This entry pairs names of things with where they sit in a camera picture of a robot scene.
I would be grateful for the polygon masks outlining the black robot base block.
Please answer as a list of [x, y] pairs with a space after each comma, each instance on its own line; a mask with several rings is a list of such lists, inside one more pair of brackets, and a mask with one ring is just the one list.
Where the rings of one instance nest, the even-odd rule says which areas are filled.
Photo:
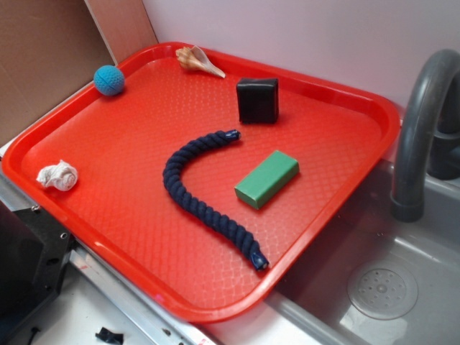
[[1, 204], [1, 343], [59, 296], [73, 235], [45, 209]]

